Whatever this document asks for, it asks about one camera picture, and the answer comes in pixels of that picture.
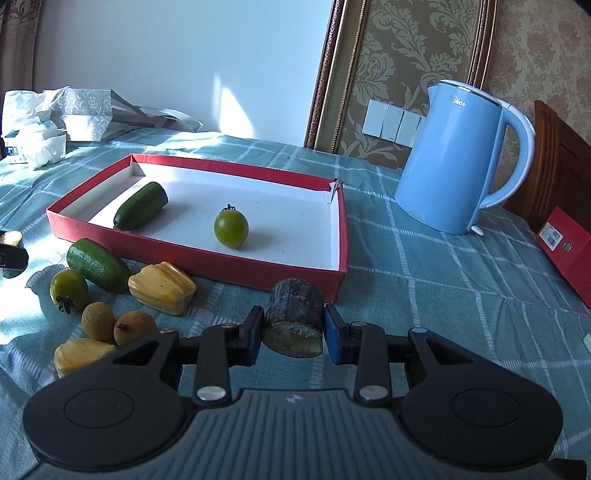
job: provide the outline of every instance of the wooden furniture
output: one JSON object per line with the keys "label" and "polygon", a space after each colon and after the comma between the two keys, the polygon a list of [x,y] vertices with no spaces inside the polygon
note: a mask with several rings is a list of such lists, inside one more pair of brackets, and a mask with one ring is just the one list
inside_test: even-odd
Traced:
{"label": "wooden furniture", "polygon": [[556,206],[591,232],[591,146],[536,100],[534,161],[505,208],[537,233]]}

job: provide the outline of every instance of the metal screw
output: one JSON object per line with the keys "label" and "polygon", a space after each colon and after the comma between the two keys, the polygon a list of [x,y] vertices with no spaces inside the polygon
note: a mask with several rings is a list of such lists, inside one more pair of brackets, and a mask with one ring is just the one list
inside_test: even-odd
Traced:
{"label": "metal screw", "polygon": [[359,396],[364,400],[381,400],[388,396],[388,390],[381,385],[367,385],[359,389]]}
{"label": "metal screw", "polygon": [[226,390],[217,385],[208,385],[197,390],[197,396],[203,401],[221,400],[226,396]]}

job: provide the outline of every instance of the green cucumber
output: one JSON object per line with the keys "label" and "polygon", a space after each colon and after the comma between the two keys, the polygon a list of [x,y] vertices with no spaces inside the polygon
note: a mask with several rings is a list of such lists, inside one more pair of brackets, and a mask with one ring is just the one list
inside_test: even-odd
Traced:
{"label": "green cucumber", "polygon": [[164,205],[168,196],[155,181],[141,187],[119,207],[113,219],[116,230],[134,230],[148,223]]}
{"label": "green cucumber", "polygon": [[72,270],[110,293],[127,290],[131,276],[123,260],[89,238],[81,238],[68,249],[66,261]]}

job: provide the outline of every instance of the blue checkered tablecloth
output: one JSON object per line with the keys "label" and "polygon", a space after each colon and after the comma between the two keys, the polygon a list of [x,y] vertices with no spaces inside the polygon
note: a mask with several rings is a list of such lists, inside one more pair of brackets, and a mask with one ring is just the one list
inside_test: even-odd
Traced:
{"label": "blue checkered tablecloth", "polygon": [[[564,412],[554,456],[591,460],[591,356],[583,336],[591,317],[535,243],[525,222],[496,207],[484,212],[484,237],[446,235],[406,215],[394,202],[399,173],[366,161],[292,145],[221,134],[139,129],[117,141],[70,144],[66,160],[30,171],[0,163],[0,229],[20,230],[30,255],[27,271],[0,278],[0,478],[14,479],[35,460],[24,437],[27,400],[55,380],[53,352],[82,336],[80,315],[57,311],[48,295],[53,274],[65,265],[69,243],[52,236],[45,209],[56,199],[129,153],[193,156],[282,168],[344,182],[349,230],[349,271],[337,308],[345,321],[366,320],[387,333],[431,329],[548,389]],[[133,271],[142,265],[129,261]],[[161,327],[198,335],[206,326],[240,323],[268,294],[196,279],[199,290],[183,317],[140,306],[129,295],[90,286],[94,301],[116,315],[143,308]],[[187,394],[194,367],[185,367]],[[351,389],[355,367],[282,357],[261,348],[254,367],[232,369],[234,393],[254,388]],[[396,395],[407,387],[392,366]]]}

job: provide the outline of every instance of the light blue electric kettle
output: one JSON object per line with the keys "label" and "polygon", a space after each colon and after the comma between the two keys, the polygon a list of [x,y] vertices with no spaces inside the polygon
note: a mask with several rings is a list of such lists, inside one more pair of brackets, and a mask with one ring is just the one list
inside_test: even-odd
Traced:
{"label": "light blue electric kettle", "polygon": [[[480,210],[513,195],[530,170],[534,127],[514,106],[473,86],[442,80],[427,91],[429,112],[394,198],[434,229],[482,235]],[[507,183],[489,194],[507,125],[517,132],[519,158]]]}

